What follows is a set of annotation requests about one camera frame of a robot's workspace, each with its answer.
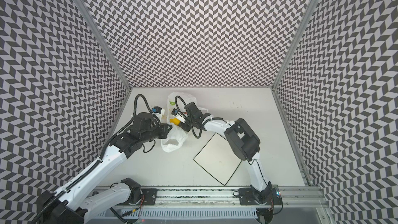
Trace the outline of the yellow fake banana bunch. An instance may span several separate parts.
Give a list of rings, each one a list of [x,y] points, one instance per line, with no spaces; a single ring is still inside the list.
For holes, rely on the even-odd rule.
[[[180,125],[181,121],[178,118],[170,119],[170,123],[174,125]]]

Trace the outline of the white printed plastic bag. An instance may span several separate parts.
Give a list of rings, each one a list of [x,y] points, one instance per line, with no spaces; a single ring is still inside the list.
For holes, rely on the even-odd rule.
[[[186,104],[194,102],[197,105],[196,97],[189,93],[173,92],[168,96],[166,101],[165,116],[162,118],[162,120],[165,120],[167,124],[170,124],[172,126],[172,130],[168,134],[168,137],[165,140],[161,141],[161,146],[164,152],[173,152],[181,148],[189,136],[189,132],[184,131],[178,125],[170,123],[170,119],[172,116],[171,112],[173,109],[177,109],[177,104],[175,101],[176,96],[180,96]],[[182,100],[178,100],[178,106],[181,112],[185,111]]]

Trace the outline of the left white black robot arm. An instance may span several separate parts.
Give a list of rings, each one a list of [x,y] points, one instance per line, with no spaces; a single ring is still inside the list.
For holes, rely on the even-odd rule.
[[[104,145],[100,155],[75,178],[54,192],[41,194],[34,224],[85,224],[118,204],[141,207],[146,196],[139,183],[125,178],[94,196],[90,193],[116,167],[147,142],[166,139],[172,126],[161,123],[154,113],[134,115]]]

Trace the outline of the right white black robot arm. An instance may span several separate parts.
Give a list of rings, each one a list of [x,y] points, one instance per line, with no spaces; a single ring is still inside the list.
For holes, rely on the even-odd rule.
[[[265,176],[260,161],[260,139],[244,119],[227,121],[210,113],[204,114],[194,102],[184,104],[183,111],[177,106],[176,112],[188,124],[195,138],[199,139],[204,131],[214,132],[228,142],[238,159],[247,162],[250,187],[257,204],[277,203],[279,195]]]

